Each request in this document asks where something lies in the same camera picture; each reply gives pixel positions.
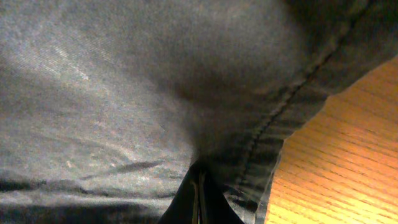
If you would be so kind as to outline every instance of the denim fabric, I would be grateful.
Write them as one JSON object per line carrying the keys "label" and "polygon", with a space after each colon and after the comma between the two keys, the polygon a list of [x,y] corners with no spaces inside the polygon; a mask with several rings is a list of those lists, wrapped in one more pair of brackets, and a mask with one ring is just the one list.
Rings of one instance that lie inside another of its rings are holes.
{"label": "denim fabric", "polygon": [[0,7],[2,222],[154,223],[203,159],[263,223],[284,140],[398,53],[393,0]]}

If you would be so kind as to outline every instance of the brown wood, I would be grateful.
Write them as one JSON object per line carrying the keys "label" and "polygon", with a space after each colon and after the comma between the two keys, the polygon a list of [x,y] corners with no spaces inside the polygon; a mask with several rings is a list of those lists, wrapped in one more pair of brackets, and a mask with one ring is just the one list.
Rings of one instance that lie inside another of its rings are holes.
{"label": "brown wood", "polygon": [[398,223],[398,58],[284,145],[266,223]]}

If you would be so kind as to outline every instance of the stitching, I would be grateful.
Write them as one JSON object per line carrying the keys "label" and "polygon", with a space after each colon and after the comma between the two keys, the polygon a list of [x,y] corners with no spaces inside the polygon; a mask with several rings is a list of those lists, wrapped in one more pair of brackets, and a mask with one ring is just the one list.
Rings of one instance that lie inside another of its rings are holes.
{"label": "stitching", "polygon": [[267,131],[267,129],[269,128],[269,126],[275,121],[276,118],[278,118],[285,110],[286,108],[288,108],[288,106],[291,104],[293,97],[309,82],[312,80],[313,76],[317,73],[317,71],[319,71],[319,69],[326,65],[329,61],[329,59],[333,56],[334,53],[336,53],[340,48],[341,45],[343,43],[343,41],[347,38],[347,36],[352,32],[352,30],[354,29],[356,23],[365,15],[365,12],[367,12],[369,10],[369,8],[372,6],[374,2],[369,2],[364,9],[355,17],[352,18],[351,21],[349,22],[349,29],[346,31],[345,34],[341,35],[341,37],[336,41],[337,42],[337,47],[332,50],[318,65],[316,65],[313,69],[312,72],[309,72],[306,77],[305,80],[300,83],[299,85],[297,85],[295,88],[293,88],[291,91],[289,91],[286,96],[287,99],[281,103],[280,107],[275,111],[274,115],[270,118],[270,120],[263,126],[263,128],[261,128],[261,130],[254,135],[254,137],[252,138],[251,141],[251,147],[249,148],[249,152],[247,153],[247,159],[244,165],[244,170],[241,174],[241,178],[238,178],[238,180],[240,179],[240,181],[238,182],[238,186],[237,189],[239,192],[243,192],[242,190],[240,190],[240,186],[243,184],[243,182],[245,181],[245,176],[247,175],[247,172],[249,170],[249,164],[251,163],[251,160],[254,156],[254,152],[257,149],[257,146],[259,144],[259,140],[260,137],[265,133],[265,131]]}

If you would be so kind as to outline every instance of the black pointed object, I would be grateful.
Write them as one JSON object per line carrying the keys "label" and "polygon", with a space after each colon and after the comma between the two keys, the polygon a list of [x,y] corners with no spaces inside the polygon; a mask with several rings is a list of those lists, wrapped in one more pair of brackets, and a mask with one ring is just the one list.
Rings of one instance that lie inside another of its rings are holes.
{"label": "black pointed object", "polygon": [[191,166],[158,224],[243,224],[205,166]]}

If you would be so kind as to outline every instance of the wooden floor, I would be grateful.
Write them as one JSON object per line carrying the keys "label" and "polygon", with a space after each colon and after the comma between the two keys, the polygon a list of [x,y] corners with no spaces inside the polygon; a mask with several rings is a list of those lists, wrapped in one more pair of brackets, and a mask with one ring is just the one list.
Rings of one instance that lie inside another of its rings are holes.
{"label": "wooden floor", "polygon": [[398,58],[288,139],[266,223],[398,223]]}

